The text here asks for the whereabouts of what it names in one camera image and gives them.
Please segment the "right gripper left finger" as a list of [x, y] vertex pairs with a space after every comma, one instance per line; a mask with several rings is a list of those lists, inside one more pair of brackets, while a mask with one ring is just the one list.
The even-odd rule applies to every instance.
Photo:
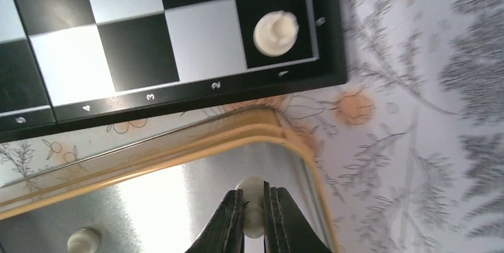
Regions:
[[214, 211], [186, 253], [241, 253], [244, 251], [244, 194], [231, 190]]

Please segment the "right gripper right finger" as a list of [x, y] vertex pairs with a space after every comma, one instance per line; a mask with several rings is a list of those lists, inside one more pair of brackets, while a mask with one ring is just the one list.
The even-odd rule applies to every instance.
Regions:
[[284, 187], [264, 182], [264, 251], [323, 253], [330, 249], [316, 235]]

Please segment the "white pawn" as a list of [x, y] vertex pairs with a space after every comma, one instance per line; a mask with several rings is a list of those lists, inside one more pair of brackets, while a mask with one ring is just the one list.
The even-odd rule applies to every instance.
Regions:
[[264, 180], [250, 177], [235, 188], [242, 190], [244, 206], [243, 230], [246, 237], [257, 239], [264, 235]]

